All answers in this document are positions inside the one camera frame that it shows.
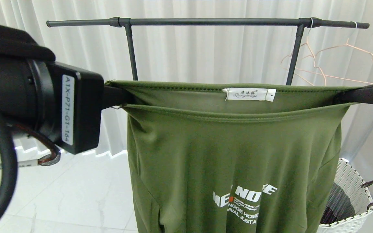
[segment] vertical pole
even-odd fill
[[[293,54],[290,60],[289,73],[287,75],[286,85],[290,86],[293,81],[294,70],[296,69],[297,56],[299,55],[300,44],[302,43],[303,31],[305,25],[297,26],[296,41],[294,41]]]
[[[132,37],[132,26],[125,25],[126,37],[128,38],[129,56],[130,56],[130,66],[132,67],[133,80],[138,81],[138,71],[136,70],[136,60],[135,60],[135,48],[133,47],[133,37]]]

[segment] rose gold hanger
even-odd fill
[[[317,55],[318,55],[319,53],[321,53],[322,51],[328,50],[328,49],[334,49],[334,48],[343,47],[343,46],[348,46],[348,47],[351,47],[351,48],[354,48],[354,49],[360,50],[360,51],[362,51],[362,52],[368,53],[368,54],[370,54],[370,55],[372,56],[372,61],[373,61],[373,53],[371,53],[371,52],[369,52],[369,51],[366,51],[366,50],[364,50],[364,49],[361,49],[361,48],[355,47],[355,46],[353,46],[353,45],[348,44],[348,42],[349,42],[349,38],[351,37],[351,35],[353,34],[354,31],[353,31],[352,34],[348,37],[348,39],[346,40],[346,43],[345,43],[345,44],[342,44],[342,45],[339,45],[339,46],[328,47],[328,48],[326,48],[326,49],[319,50],[316,54],[314,54],[313,51],[312,51],[312,49],[311,49],[311,47],[310,47],[310,44],[309,44],[309,33],[311,32],[312,27],[313,27],[313,19],[312,19],[312,25],[311,25],[311,27],[310,27],[310,29],[309,29],[309,31],[308,31],[308,36],[307,36],[307,38],[306,38],[306,42],[305,42],[304,44],[301,45],[301,47],[306,45],[306,46],[308,47],[309,52],[310,52],[311,54],[310,54],[310,55],[307,55],[307,56],[305,56],[305,57],[303,57],[303,58],[300,59],[300,60],[303,60],[303,59],[305,59],[306,57],[312,57],[312,58],[313,58],[313,66],[314,66],[315,68],[318,68],[318,69],[320,70],[320,73],[316,73],[316,72],[312,72],[312,71],[307,71],[307,70],[303,70],[303,69],[299,69],[299,68],[296,68],[297,70],[299,70],[299,71],[304,71],[304,72],[309,72],[309,73],[316,74],[316,75],[322,75],[322,76],[323,76],[323,80],[324,80],[324,85],[325,85],[325,86],[327,85],[326,77],[330,77],[330,78],[338,78],[338,79],[342,79],[342,80],[354,81],[354,82],[365,83],[365,84],[373,84],[373,83],[364,82],[364,81],[358,81],[358,80],[353,80],[353,79],[348,79],[348,78],[340,78],[340,77],[336,77],[336,76],[332,76],[332,75],[326,75],[326,74],[323,72],[323,69],[322,69],[320,66],[316,65],[316,57],[317,57]],[[284,59],[286,59],[287,57],[291,57],[291,55],[292,55],[292,53],[290,53],[289,55],[285,56],[285,57],[281,60],[280,65],[282,65]],[[309,83],[310,85],[314,86],[311,82],[307,81],[307,80],[306,80],[305,78],[303,78],[301,75],[296,74],[296,73],[295,73],[295,75],[299,76],[300,78],[302,78],[303,80],[305,80],[307,83]]]

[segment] clothes rack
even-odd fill
[[[108,25],[117,28],[124,27],[126,31],[127,43],[129,47],[130,65],[132,68],[133,80],[138,80],[136,69],[135,49],[133,44],[132,26],[294,26],[297,27],[296,39],[293,47],[293,53],[290,60],[289,72],[286,85],[291,85],[293,74],[296,68],[296,62],[299,55],[299,48],[302,42],[305,28],[317,27],[337,27],[337,28],[369,28],[368,23],[322,20],[319,18],[298,18],[298,19],[132,19],[113,17],[110,19],[89,19],[89,20],[65,20],[65,21],[47,21],[48,27],[63,26],[101,26]],[[124,104],[130,101],[130,94],[126,90],[116,87],[105,87],[104,96],[119,96],[120,103]],[[335,97],[337,102],[360,102],[373,104],[373,85],[358,88],[343,93]],[[117,103],[104,102],[103,108],[115,106]]]

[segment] white curtain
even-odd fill
[[[371,0],[0,0],[0,25],[27,31],[57,60],[102,74],[107,80],[131,80],[124,28],[84,26],[48,28],[46,20],[130,18],[300,18],[370,23],[369,29],[307,28],[314,51],[350,43],[373,53]],[[285,84],[295,40],[295,27],[267,26],[134,26],[133,40],[139,80],[192,83]],[[309,55],[301,48],[299,58]],[[348,47],[329,50],[317,59],[327,75],[373,83],[370,55]],[[299,68],[319,72],[311,58]],[[323,78],[297,71],[314,85]],[[309,85],[295,75],[293,85]],[[327,85],[365,84],[328,78]],[[373,125],[373,106],[352,107],[343,120],[342,155],[352,158]],[[21,140],[24,150],[41,145]],[[102,113],[97,154],[126,149],[126,114]]]

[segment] black cable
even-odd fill
[[[0,219],[8,208],[14,195],[17,182],[17,154],[14,148],[12,136],[0,114],[0,157],[2,175],[0,184]]]

